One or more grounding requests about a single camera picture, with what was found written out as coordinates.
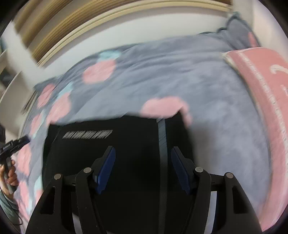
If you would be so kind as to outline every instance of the blue gripper pad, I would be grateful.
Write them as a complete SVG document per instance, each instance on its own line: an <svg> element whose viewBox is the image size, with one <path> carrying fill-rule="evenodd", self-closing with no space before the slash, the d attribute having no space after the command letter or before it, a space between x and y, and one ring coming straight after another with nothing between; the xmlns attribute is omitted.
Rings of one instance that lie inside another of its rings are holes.
<svg viewBox="0 0 288 234"><path fill-rule="evenodd" d="M98 186L96 187L96 192L98 194L101 194L102 191L106 188L109 176L115 163L115 158L115 149L112 148L97 177L96 183L98 184Z"/></svg>
<svg viewBox="0 0 288 234"><path fill-rule="evenodd" d="M174 148L171 150L171 161L182 189L190 194L189 175Z"/></svg>

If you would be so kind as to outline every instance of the pillow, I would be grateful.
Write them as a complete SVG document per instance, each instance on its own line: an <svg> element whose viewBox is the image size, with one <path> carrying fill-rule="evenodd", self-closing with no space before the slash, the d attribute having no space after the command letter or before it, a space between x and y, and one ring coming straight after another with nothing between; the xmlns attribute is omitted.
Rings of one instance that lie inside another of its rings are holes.
<svg viewBox="0 0 288 234"><path fill-rule="evenodd" d="M223 54L246 82L267 127L272 178L259 221L262 230L273 226L288 203L288 63L267 48Z"/></svg>
<svg viewBox="0 0 288 234"><path fill-rule="evenodd" d="M217 31L234 50L250 47L259 47L260 43L252 29L242 20L239 12L234 12L228 20L225 28Z"/></svg>

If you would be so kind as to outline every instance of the black handle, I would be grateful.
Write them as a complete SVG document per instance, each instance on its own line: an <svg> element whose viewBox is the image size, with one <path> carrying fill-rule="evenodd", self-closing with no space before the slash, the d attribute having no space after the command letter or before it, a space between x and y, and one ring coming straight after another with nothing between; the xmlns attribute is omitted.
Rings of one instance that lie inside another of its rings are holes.
<svg viewBox="0 0 288 234"><path fill-rule="evenodd" d="M11 168L11 158L10 157L8 157L6 159L4 166L5 166L4 178L5 178L5 180L7 180L9 178L8 173L9 173L10 168ZM8 189L10 194L13 194L17 189L17 186L10 185L9 183L6 183L6 186L7 186L7 189Z"/></svg>

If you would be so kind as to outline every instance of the pink polka dot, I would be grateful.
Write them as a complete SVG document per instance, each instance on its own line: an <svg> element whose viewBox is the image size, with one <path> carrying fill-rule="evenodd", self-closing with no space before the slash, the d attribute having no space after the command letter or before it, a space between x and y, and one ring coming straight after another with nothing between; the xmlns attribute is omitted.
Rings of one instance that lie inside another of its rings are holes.
<svg viewBox="0 0 288 234"><path fill-rule="evenodd" d="M29 163L31 159L31 149L29 144L22 147L22 149L19 151L17 155L17 162L16 167L17 170L25 174L26 176L29 176Z"/></svg>
<svg viewBox="0 0 288 234"><path fill-rule="evenodd" d="M248 33L248 39L251 47L259 47L258 42L252 32Z"/></svg>
<svg viewBox="0 0 288 234"><path fill-rule="evenodd" d="M83 81L86 84L102 82L108 79L115 70L115 60L105 60L88 67L83 73Z"/></svg>
<svg viewBox="0 0 288 234"><path fill-rule="evenodd" d="M49 84L47 85L42 93L40 94L40 96L38 97L38 102L37 102L37 107L40 108L42 106L45 106L47 104L47 102L49 101L52 91L55 89L55 85L53 84Z"/></svg>
<svg viewBox="0 0 288 234"><path fill-rule="evenodd" d="M34 134L36 134L40 125L42 124L42 121L43 121L42 113L36 115L33 118L32 122L31 122L31 128L30 128L30 136L33 136Z"/></svg>
<svg viewBox="0 0 288 234"><path fill-rule="evenodd" d="M24 204L20 201L20 200L16 200L17 204L18 204L18 209L19 209L19 213L20 215L26 219L26 221L29 221L29 216L27 214L26 208L24 206Z"/></svg>
<svg viewBox="0 0 288 234"><path fill-rule="evenodd" d="M141 108L140 114L146 118L170 118L178 111L181 112L186 127L192 123L189 106L179 97L153 98L148 100Z"/></svg>
<svg viewBox="0 0 288 234"><path fill-rule="evenodd" d="M46 118L47 125L57 122L59 119L63 118L69 113L71 109L69 95L70 93L65 93L54 102Z"/></svg>
<svg viewBox="0 0 288 234"><path fill-rule="evenodd" d="M25 181L20 181L18 188L20 189L20 197L25 206L25 208L29 205L29 190Z"/></svg>
<svg viewBox="0 0 288 234"><path fill-rule="evenodd" d="M43 193L42 189L39 189L36 191L36 193L35 193L36 204L38 203L40 197L42 196L42 193Z"/></svg>

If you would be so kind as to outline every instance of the pink pillow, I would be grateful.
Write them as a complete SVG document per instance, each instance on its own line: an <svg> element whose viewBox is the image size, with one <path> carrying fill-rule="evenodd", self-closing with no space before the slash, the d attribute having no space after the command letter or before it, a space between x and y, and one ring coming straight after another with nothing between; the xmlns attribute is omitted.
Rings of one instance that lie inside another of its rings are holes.
<svg viewBox="0 0 288 234"><path fill-rule="evenodd" d="M288 63L267 48L225 53L244 78L262 113L270 141L272 179L259 221L262 230L276 223L288 203Z"/></svg>

